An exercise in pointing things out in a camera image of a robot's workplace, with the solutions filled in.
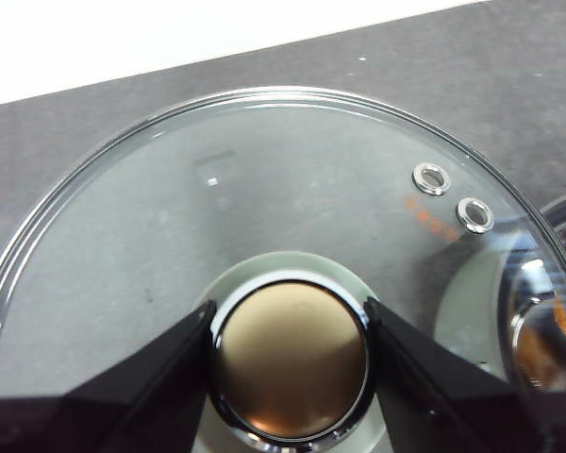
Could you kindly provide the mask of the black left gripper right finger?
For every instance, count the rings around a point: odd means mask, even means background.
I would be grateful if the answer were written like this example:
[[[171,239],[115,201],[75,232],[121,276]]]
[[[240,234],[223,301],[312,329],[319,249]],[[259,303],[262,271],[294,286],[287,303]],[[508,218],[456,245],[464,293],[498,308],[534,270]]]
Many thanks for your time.
[[[566,452],[566,392],[528,392],[425,336],[374,298],[374,383],[396,452]]]

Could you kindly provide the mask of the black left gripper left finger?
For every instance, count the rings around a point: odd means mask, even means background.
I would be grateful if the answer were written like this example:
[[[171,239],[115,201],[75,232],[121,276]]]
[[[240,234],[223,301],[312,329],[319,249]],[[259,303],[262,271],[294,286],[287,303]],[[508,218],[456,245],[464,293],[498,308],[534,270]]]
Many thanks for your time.
[[[0,452],[189,452],[208,393],[209,301],[56,396],[0,397]]]

